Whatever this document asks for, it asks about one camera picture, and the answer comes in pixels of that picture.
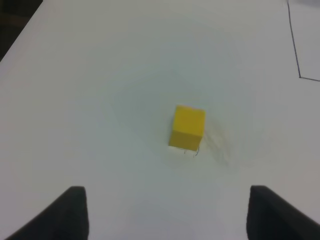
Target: cube top face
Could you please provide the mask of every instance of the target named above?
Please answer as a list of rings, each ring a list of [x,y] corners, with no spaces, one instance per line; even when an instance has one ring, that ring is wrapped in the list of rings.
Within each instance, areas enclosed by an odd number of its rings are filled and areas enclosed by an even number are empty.
[[[205,119],[204,110],[177,105],[172,130],[202,137],[205,131]]]

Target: cube side face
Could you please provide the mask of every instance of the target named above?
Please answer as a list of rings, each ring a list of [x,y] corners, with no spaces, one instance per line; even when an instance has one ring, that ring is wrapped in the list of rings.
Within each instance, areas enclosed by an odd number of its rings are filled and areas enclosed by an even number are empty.
[[[191,151],[197,151],[200,145],[202,137],[184,132],[173,130],[171,133],[169,146],[186,149]]]
[[[174,114],[173,130],[202,138],[205,131],[205,119],[204,110],[178,105]]]

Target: yellow cube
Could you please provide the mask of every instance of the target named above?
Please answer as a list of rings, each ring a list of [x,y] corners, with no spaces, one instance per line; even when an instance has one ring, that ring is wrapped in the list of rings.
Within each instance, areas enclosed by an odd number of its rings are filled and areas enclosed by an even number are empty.
[[[205,119],[202,109],[176,106],[169,146],[197,151],[204,136]]]

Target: black line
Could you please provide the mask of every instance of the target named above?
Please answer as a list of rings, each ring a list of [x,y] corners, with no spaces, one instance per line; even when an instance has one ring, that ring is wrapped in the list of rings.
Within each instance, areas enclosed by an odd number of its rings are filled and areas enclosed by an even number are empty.
[[[313,78],[308,78],[308,77],[303,77],[303,76],[301,76],[300,78],[301,78],[301,79],[307,79],[307,80],[311,80],[311,81],[320,82],[320,80],[313,79]]]
[[[292,36],[292,42],[293,42],[293,48],[294,48],[296,65],[297,65],[297,67],[298,67],[299,78],[304,78],[304,77],[301,77],[301,73],[300,73],[300,67],[299,67],[299,61],[298,61],[298,54],[297,54],[296,43],[295,43],[295,38],[294,38],[294,31],[292,30],[292,24],[291,24],[291,13],[290,13],[289,0],[286,0],[286,3],[287,3],[287,5],[288,5],[289,23],[290,23],[291,36]]]

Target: white table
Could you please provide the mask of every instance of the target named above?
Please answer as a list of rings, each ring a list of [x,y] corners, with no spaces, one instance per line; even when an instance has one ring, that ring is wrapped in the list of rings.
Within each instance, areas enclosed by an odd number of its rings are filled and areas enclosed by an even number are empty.
[[[0,238],[73,185],[92,240],[244,240],[251,185],[320,222],[319,103],[279,0],[44,1],[0,63]]]

